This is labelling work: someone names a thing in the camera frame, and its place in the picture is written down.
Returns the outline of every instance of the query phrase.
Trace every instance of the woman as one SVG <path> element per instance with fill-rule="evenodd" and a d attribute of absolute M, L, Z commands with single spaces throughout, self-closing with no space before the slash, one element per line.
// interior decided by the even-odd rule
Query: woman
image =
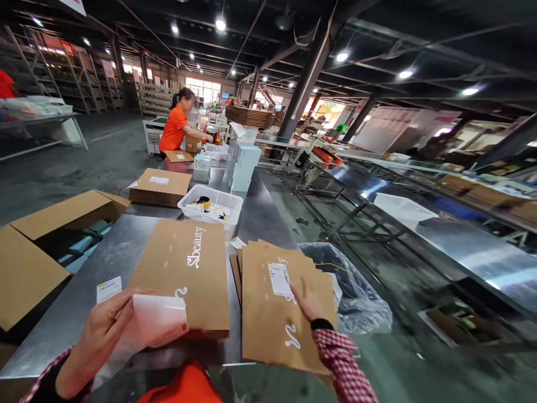
<path fill-rule="evenodd" d="M 168 121 L 164 126 L 161 141 L 158 143 L 158 149 L 163 159 L 166 158 L 165 151 L 181 149 L 185 134 L 195 138 L 206 139 L 209 143 L 213 142 L 212 136 L 203 134 L 189 126 L 186 114 L 192 110 L 195 101 L 196 96 L 190 88 L 184 87 L 173 95 Z"/>
<path fill-rule="evenodd" d="M 332 374 L 341 403 L 378 403 L 375 392 L 352 357 L 356 346 L 334 331 L 323 308 L 304 279 L 293 293 L 312 328 L 319 357 Z M 89 314 L 78 342 L 43 371 L 21 403 L 79 403 L 89 394 L 93 378 L 108 361 L 121 334 L 134 317 L 133 294 L 147 290 L 125 290 L 96 305 Z M 152 389 L 138 403 L 222 403 L 210 378 L 198 362 L 183 365 L 168 386 Z"/>

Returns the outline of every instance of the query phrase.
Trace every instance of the white plastic bin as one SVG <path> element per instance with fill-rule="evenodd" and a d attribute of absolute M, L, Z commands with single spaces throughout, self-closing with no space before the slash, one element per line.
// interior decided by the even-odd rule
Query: white plastic bin
<path fill-rule="evenodd" d="M 420 221 L 438 217 L 438 214 L 421 207 L 415 201 L 400 196 L 377 193 L 373 204 L 412 230 L 416 229 Z"/>
<path fill-rule="evenodd" d="M 228 216 L 227 221 L 206 215 L 204 213 L 193 212 L 192 210 L 185 208 L 186 205 L 197 202 L 202 196 L 208 197 L 211 200 L 211 205 L 218 205 L 230 209 L 231 214 Z M 223 224 L 226 238 L 230 240 L 233 237 L 235 226 L 239 222 L 243 201 L 244 200 L 239 196 L 234 196 L 232 194 L 215 190 L 204 185 L 194 185 L 192 189 L 190 189 L 185 195 L 185 197 L 183 197 L 179 203 L 177 203 L 177 207 L 183 211 L 185 217 L 192 221 Z"/>

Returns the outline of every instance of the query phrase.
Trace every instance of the stack of flattened cardboard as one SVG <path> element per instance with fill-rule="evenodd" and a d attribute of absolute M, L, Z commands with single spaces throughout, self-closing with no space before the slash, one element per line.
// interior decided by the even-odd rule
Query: stack of flattened cardboard
<path fill-rule="evenodd" d="M 183 298 L 189 333 L 185 337 L 225 338 L 229 298 L 222 224 L 161 219 L 134 269 L 128 288 Z"/>
<path fill-rule="evenodd" d="M 177 207 L 189 191 L 192 175 L 147 168 L 130 187 L 129 200 L 137 203 Z"/>
<path fill-rule="evenodd" d="M 315 289 L 326 319 L 336 326 L 336 304 L 330 276 L 315 268 L 300 251 L 259 240 L 230 256 L 235 284 L 242 290 L 242 353 L 246 359 L 329 374 L 319 360 L 310 324 L 302 314 L 290 283 L 302 289 L 300 278 Z M 242 277 L 237 280 L 236 271 Z"/>

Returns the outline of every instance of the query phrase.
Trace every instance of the white sticker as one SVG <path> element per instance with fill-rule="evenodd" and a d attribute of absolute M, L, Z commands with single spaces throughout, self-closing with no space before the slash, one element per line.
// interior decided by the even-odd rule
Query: white sticker
<path fill-rule="evenodd" d="M 121 276 L 108 280 L 106 283 L 97 286 L 97 303 L 106 301 L 114 295 L 119 294 L 121 289 Z"/>
<path fill-rule="evenodd" d="M 269 263 L 268 272 L 270 273 L 274 295 L 292 298 L 293 291 L 291 291 L 291 286 L 289 285 L 291 281 L 289 281 L 287 267 L 281 263 Z"/>
<path fill-rule="evenodd" d="M 152 176 L 149 182 L 158 183 L 159 185 L 167 185 L 169 178 L 161 178 L 160 176 Z"/>

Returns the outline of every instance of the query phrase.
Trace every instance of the orange shirt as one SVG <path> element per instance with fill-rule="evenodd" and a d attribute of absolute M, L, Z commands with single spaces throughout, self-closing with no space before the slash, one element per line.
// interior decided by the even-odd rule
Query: orange shirt
<path fill-rule="evenodd" d="M 0 98 L 15 98 L 11 86 L 15 84 L 4 70 L 0 70 Z"/>
<path fill-rule="evenodd" d="M 181 149 L 181 143 L 185 136 L 183 128 L 188 125 L 189 123 L 186 120 L 185 113 L 177 105 L 169 112 L 168 120 L 164 126 L 164 133 L 162 134 L 161 141 L 158 143 L 158 149 L 161 152 Z"/>

